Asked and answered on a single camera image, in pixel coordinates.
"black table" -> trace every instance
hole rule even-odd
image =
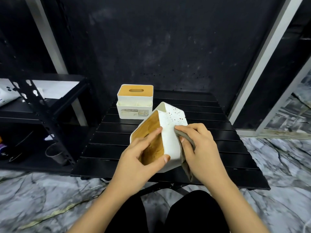
[[[189,124],[203,123],[210,130],[228,175],[239,188],[270,190],[266,178],[212,94],[155,90],[153,108],[162,101],[183,110]],[[114,101],[71,175],[112,178],[121,153],[129,145],[130,134],[141,122],[120,119]],[[140,195],[163,188],[177,190],[189,184],[202,185],[197,179],[190,182],[181,166],[157,173],[149,181],[157,184],[142,190]]]

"floor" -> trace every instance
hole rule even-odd
[[[271,232],[302,232],[311,218],[311,140],[242,140],[271,190],[241,193]],[[0,233],[66,232],[105,186],[99,179],[0,171]],[[207,191],[194,185],[184,189]],[[170,189],[142,196],[150,232],[181,197]],[[311,233],[311,224],[305,232]]]

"fingernail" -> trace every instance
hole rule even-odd
[[[165,157],[164,157],[165,163],[167,163],[170,159],[171,159],[171,157],[169,155],[165,155]]]

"hand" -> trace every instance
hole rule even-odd
[[[193,123],[188,126],[175,126],[175,128],[187,133],[196,146],[193,150],[189,141],[181,136],[179,137],[190,170],[198,180],[208,189],[231,181],[220,159],[213,136],[204,124]]]
[[[136,194],[146,182],[170,160],[169,155],[163,155],[153,163],[143,165],[138,159],[150,142],[162,132],[159,127],[144,138],[137,138],[121,154],[115,174],[108,187],[116,188],[127,198]]]

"black pants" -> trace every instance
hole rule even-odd
[[[139,196],[130,197],[109,223],[105,233],[148,232],[144,205]],[[178,200],[167,215],[161,232],[229,232],[216,200],[202,190]]]

